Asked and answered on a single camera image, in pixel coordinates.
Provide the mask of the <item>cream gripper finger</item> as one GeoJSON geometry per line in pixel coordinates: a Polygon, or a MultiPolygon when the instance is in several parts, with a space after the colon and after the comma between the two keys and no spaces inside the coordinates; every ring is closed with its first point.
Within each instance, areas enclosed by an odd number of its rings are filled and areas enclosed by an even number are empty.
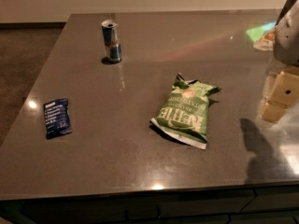
{"type": "Polygon", "coordinates": [[[268,122],[276,123],[286,113],[287,109],[285,107],[266,102],[262,107],[262,111],[260,112],[260,118],[268,122]]]}
{"type": "Polygon", "coordinates": [[[299,68],[292,66],[282,70],[275,78],[269,101],[285,107],[293,106],[299,100],[299,68]]]}

